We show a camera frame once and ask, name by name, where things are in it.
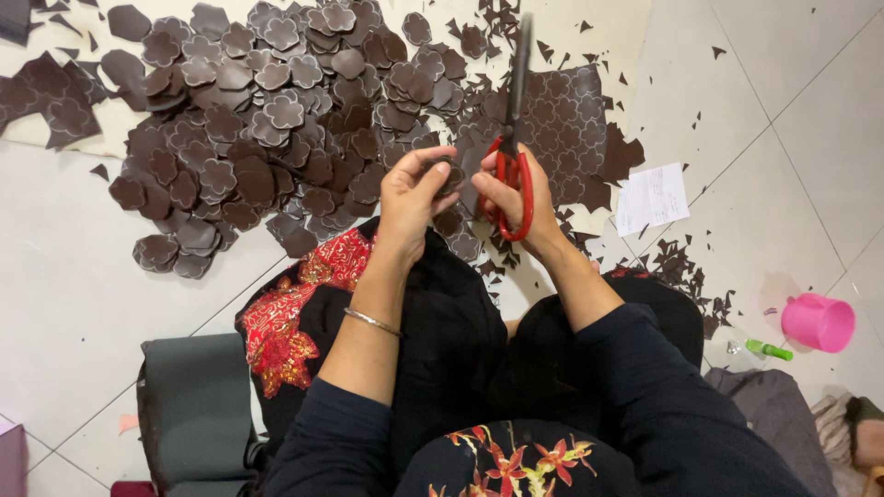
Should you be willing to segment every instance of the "pink cup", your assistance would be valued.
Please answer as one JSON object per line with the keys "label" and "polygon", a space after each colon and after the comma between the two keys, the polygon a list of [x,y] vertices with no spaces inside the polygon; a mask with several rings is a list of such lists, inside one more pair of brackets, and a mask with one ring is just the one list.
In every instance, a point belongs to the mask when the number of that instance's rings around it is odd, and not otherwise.
{"label": "pink cup", "polygon": [[782,332],[810,348],[841,352],[853,336],[856,316],[850,304],[817,294],[801,294],[782,310]]}

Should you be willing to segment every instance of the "bracelet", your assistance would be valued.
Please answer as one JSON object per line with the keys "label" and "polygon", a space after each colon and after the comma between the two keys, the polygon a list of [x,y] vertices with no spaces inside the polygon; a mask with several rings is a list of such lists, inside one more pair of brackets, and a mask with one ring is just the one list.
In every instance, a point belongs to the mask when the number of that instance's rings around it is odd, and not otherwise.
{"label": "bracelet", "polygon": [[368,323],[369,325],[372,325],[372,326],[375,326],[375,327],[377,327],[377,328],[380,328],[380,329],[384,330],[385,332],[390,333],[391,335],[395,335],[395,336],[397,336],[397,337],[399,337],[399,338],[403,338],[403,337],[402,337],[402,333],[400,333],[399,330],[394,330],[394,329],[392,328],[392,326],[388,325],[387,323],[381,323],[380,321],[376,320],[376,319],[373,318],[373,317],[368,317],[368,316],[362,314],[362,313],[361,313],[360,311],[358,311],[358,310],[352,310],[352,309],[350,309],[349,307],[345,307],[345,308],[344,308],[344,312],[345,312],[348,316],[352,316],[352,317],[355,317],[355,318],[357,318],[357,319],[361,319],[362,321],[365,321],[365,322]]}

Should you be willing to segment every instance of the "hand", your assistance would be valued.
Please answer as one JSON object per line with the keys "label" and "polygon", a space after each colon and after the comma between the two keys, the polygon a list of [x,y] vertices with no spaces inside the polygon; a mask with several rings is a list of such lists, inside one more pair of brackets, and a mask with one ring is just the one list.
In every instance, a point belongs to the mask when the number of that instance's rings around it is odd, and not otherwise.
{"label": "hand", "polygon": [[[549,181],[546,173],[534,154],[527,147],[519,143],[519,151],[528,159],[528,169],[531,171],[531,184],[534,187],[534,220],[528,235],[522,239],[522,245],[537,260],[543,261],[543,255],[551,249],[568,244],[565,235],[559,229],[555,220],[553,200],[550,195]],[[482,160],[482,171],[473,175],[473,186],[488,199],[485,208],[491,212],[494,209],[503,210],[507,217],[507,225],[511,233],[515,233],[522,227],[522,194],[503,184],[493,176],[497,169],[497,154],[494,152]]]}
{"label": "hand", "polygon": [[381,220],[377,227],[377,246],[381,249],[377,252],[396,257],[406,265],[406,271],[423,255],[423,235],[430,219],[454,205],[463,188],[461,183],[451,194],[433,200],[448,179],[451,166],[440,162],[421,177],[421,164],[456,153],[454,147],[412,150],[381,181]]}

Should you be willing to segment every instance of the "red scissors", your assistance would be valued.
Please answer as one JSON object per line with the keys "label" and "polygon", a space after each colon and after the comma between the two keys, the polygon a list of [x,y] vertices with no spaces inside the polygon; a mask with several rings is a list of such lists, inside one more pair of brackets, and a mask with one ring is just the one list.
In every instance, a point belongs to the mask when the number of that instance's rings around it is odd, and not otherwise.
{"label": "red scissors", "polygon": [[497,224],[500,234],[509,241],[525,238],[534,218],[534,189],[531,184],[531,171],[528,158],[519,151],[519,133],[522,130],[522,101],[528,86],[528,61],[531,55],[531,15],[525,13],[519,23],[519,39],[515,46],[515,59],[509,82],[507,101],[507,122],[504,131],[497,137],[485,153],[488,157],[497,150],[497,179],[510,188],[522,191],[522,227],[511,233],[507,228],[507,218],[500,209],[489,212],[485,208],[485,196],[479,195],[479,205],[488,221]]}

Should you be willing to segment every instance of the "scissor handle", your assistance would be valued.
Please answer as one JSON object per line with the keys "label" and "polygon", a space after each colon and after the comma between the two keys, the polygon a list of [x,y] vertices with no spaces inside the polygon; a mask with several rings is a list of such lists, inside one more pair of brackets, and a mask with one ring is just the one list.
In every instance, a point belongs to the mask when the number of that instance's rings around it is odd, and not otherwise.
{"label": "scissor handle", "polygon": [[[492,152],[498,150],[501,137],[492,143],[485,154],[488,157]],[[531,170],[528,167],[528,158],[522,152],[518,153],[515,158],[498,150],[497,179],[501,183],[511,188],[520,188],[522,190],[522,227],[515,233],[511,233],[507,228],[507,217],[498,208],[495,212],[489,212],[485,208],[485,196],[479,195],[479,206],[485,217],[492,224],[497,223],[500,235],[508,241],[519,241],[528,234],[531,228],[531,221],[534,219],[534,187],[531,183]]]}

